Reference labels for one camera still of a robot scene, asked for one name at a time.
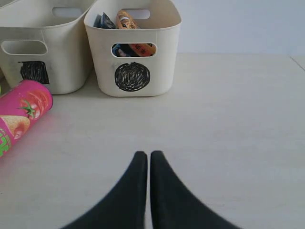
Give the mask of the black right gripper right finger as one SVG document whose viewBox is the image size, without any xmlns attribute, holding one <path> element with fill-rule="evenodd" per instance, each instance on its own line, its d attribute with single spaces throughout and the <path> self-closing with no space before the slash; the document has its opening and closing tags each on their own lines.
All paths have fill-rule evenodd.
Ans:
<svg viewBox="0 0 305 229">
<path fill-rule="evenodd" d="M 162 151 L 150 162 L 150 203 L 155 229 L 237 229 L 202 203 L 178 178 Z"/>
</svg>

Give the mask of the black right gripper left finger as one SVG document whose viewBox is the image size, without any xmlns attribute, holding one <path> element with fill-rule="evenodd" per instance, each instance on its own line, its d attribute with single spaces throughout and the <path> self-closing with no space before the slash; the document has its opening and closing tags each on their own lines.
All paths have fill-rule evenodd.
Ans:
<svg viewBox="0 0 305 229">
<path fill-rule="evenodd" d="M 93 208 L 65 229 L 143 229 L 147 194 L 148 158 L 135 152 L 128 168 Z"/>
</svg>

